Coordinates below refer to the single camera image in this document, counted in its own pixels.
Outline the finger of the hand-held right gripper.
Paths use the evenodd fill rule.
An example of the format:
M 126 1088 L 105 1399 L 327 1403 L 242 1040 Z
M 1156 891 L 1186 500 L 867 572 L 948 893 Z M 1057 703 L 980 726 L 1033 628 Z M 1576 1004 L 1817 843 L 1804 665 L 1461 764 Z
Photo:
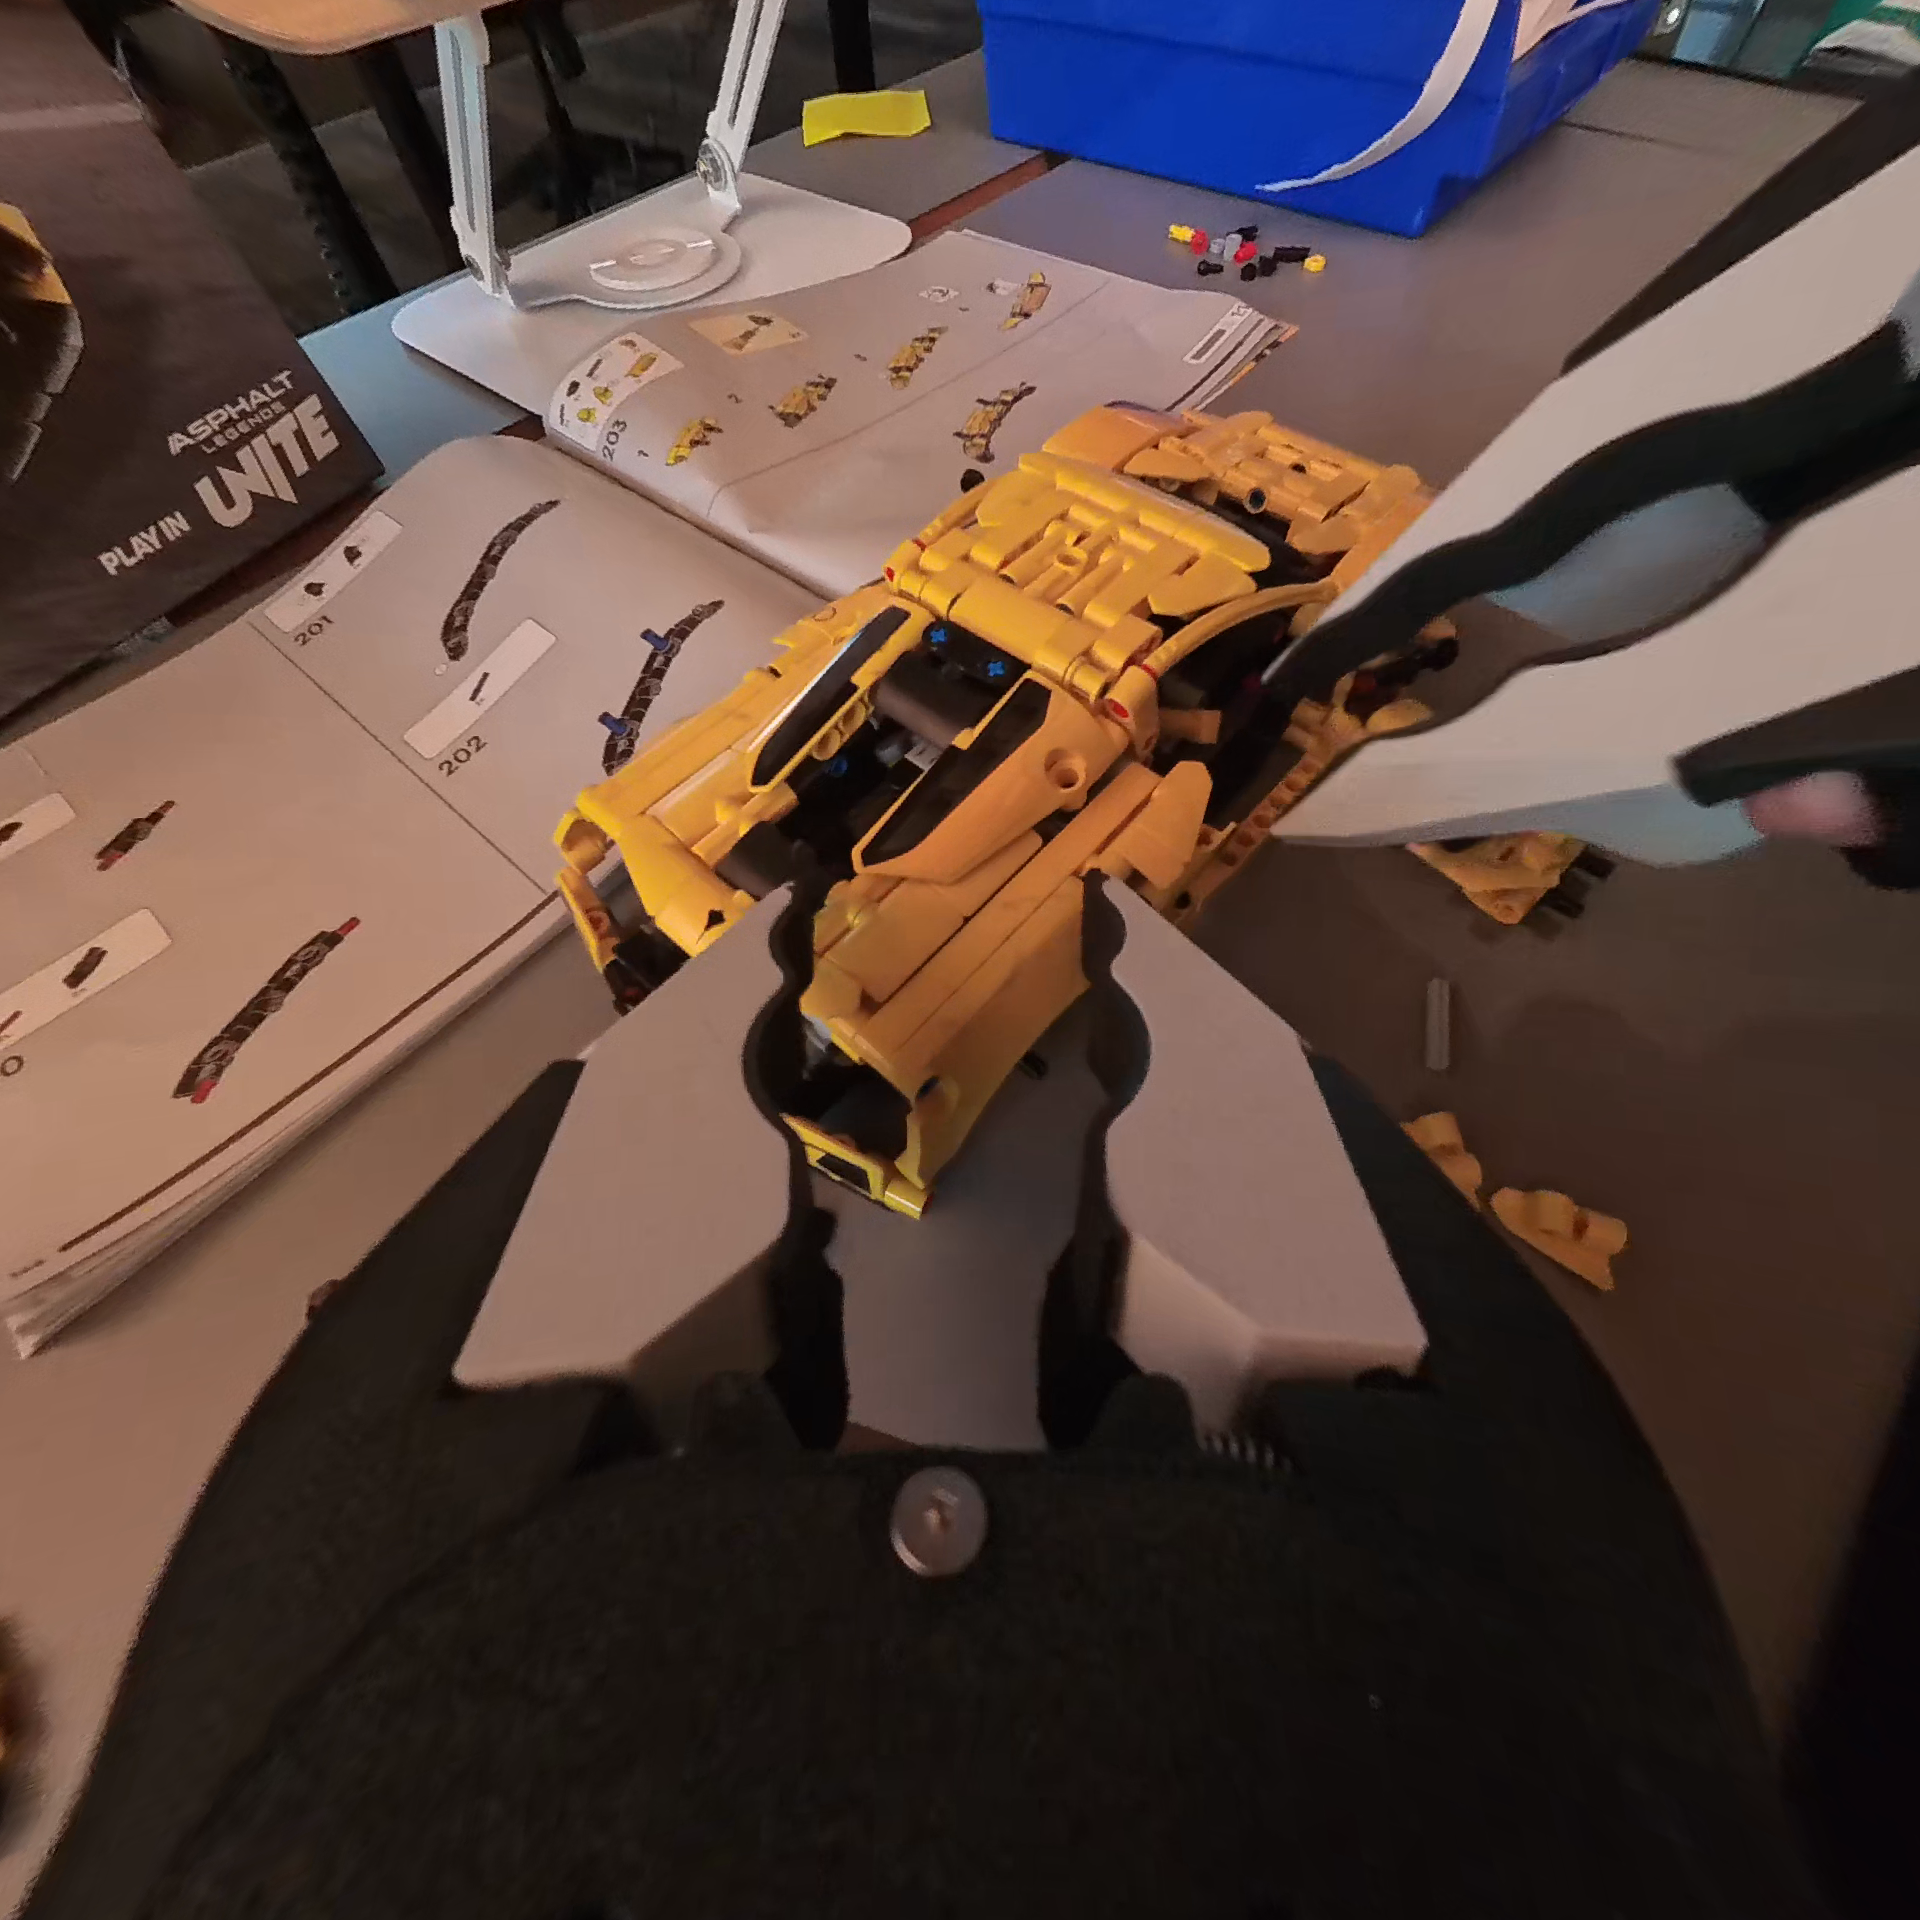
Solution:
M 1696 804 L 1679 754 L 1817 703 L 1914 703 L 1914 511 L 1822 511 L 1658 626 L 1516 665 L 1454 714 L 1356 745 L 1289 808 L 1304 846 L 1551 832 L 1656 865 L 1760 838 L 1740 801 Z M 1860 776 L 1914 870 L 1914 770 Z
M 1329 692 L 1470 604 L 1534 665 L 1702 609 L 1789 525 L 1914 468 L 1914 149 L 1804 149 L 1601 322 L 1265 673 Z

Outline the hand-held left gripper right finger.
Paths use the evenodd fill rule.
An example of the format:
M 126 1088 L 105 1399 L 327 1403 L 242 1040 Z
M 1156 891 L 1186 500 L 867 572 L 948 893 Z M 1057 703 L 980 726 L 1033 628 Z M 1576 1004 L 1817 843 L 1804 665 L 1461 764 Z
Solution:
M 1084 936 L 1120 1352 L 1200 1429 L 1274 1383 L 1414 1374 L 1425 1325 L 1300 1038 L 1123 880 L 1087 879 Z

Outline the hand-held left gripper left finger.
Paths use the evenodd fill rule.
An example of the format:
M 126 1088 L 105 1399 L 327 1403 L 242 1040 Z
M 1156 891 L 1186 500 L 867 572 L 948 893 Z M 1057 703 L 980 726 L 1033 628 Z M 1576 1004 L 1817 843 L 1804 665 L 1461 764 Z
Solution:
M 774 1357 L 766 1266 L 789 1209 L 786 1133 L 748 1090 L 780 989 L 781 885 L 581 1057 L 581 1076 L 452 1379 L 700 1388 Z

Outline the yellow brick toy car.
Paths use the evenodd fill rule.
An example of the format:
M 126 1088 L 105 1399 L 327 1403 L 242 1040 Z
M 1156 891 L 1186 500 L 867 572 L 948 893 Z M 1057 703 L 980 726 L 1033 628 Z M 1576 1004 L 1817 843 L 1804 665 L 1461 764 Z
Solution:
M 1356 743 L 1427 717 L 1452 626 L 1329 692 L 1265 673 L 1427 508 L 1425 483 L 1262 412 L 1096 406 L 578 793 L 556 885 L 619 1007 L 823 879 L 806 1161 L 920 1215 L 1085 990 L 1090 874 L 1186 919 Z

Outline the grey desk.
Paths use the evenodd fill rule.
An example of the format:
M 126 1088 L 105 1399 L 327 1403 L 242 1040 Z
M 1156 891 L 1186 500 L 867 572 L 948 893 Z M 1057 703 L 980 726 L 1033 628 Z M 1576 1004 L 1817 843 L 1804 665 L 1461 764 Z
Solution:
M 1565 352 L 1845 100 L 1633 62 L 1425 239 L 1340 228 L 1246 404 L 1444 483 Z M 1914 1343 L 1914 901 L 1809 848 L 1619 865 L 1559 931 L 1487 928 L 1395 852 L 1272 846 L 1200 945 L 1393 1116 L 1452 1111 L 1493 1186 L 1622 1215 L 1567 1306 L 1662 1457 L 1787 1723 Z M 1452 982 L 1452 1070 L 1423 1063 Z M 455 1158 L 611 1026 L 575 940 L 31 1361 L 4 1350 L 4 1622 L 33 1774 L 4 1916 L 61 1831 L 166 1550 L 303 1329 Z

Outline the person's right hand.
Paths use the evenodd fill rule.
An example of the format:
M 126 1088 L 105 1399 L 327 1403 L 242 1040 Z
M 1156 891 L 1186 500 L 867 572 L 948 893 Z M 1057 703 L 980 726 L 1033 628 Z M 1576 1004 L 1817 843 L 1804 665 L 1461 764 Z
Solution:
M 1872 848 L 1888 818 L 1859 774 L 1807 774 L 1740 803 L 1746 823 L 1762 836 L 1793 836 L 1837 852 Z

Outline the yellow brick sub-assembly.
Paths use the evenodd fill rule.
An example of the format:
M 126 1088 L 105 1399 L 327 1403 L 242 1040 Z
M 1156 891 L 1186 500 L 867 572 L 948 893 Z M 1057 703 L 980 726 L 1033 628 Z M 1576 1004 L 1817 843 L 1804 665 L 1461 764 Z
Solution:
M 1501 928 L 1548 915 L 1584 915 L 1584 879 L 1609 870 L 1570 834 L 1519 832 L 1406 846 L 1423 865 L 1447 879 L 1474 911 Z

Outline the cluster of tiny pin pieces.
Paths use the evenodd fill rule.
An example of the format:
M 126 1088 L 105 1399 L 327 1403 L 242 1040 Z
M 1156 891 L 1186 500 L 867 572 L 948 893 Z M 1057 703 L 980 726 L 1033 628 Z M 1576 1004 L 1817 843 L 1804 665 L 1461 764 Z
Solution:
M 1284 269 L 1300 273 L 1322 273 L 1327 258 L 1310 244 L 1285 244 L 1262 237 L 1255 222 L 1239 228 L 1198 228 L 1187 222 L 1169 222 L 1164 228 L 1165 248 L 1184 253 L 1190 260 L 1194 278 L 1238 278 L 1258 281 L 1278 276 Z

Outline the open instruction booklet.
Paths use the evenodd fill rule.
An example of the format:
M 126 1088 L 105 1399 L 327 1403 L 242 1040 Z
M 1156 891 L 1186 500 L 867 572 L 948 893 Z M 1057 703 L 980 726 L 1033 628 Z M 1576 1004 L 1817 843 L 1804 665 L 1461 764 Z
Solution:
M 221 631 L 4 748 L 4 1347 L 33 1356 L 571 935 L 576 793 L 879 579 L 967 474 L 1224 393 L 1277 278 L 945 232 L 596 317 Z

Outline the blue plastic bin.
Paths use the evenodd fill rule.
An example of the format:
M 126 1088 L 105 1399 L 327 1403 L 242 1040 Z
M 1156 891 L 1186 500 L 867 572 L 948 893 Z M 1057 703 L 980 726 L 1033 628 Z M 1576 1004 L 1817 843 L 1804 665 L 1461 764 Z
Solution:
M 1461 2 L 980 2 L 994 136 L 1322 221 L 1419 237 L 1623 62 L 1658 8 L 1571 19 L 1509 62 L 1516 4 L 1447 112 L 1307 190 L 1416 100 Z

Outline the dark toy car box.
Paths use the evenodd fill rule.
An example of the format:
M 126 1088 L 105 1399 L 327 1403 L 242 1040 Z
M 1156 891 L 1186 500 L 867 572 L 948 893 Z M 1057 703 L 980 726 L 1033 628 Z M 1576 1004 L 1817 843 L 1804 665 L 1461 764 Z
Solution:
M 380 465 L 61 4 L 4 4 L 1 243 L 11 717 Z

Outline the white folding stand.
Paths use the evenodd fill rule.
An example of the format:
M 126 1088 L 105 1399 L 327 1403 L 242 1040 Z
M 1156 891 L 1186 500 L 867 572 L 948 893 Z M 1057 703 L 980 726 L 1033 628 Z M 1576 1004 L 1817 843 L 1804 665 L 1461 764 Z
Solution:
M 466 273 L 406 302 L 395 341 L 541 414 L 563 368 L 636 316 L 789 294 L 900 258 L 912 239 L 903 221 L 744 168 L 781 12 L 736 4 L 690 176 L 506 253 L 493 232 L 489 35 L 476 9 L 438 4 L 450 226 Z

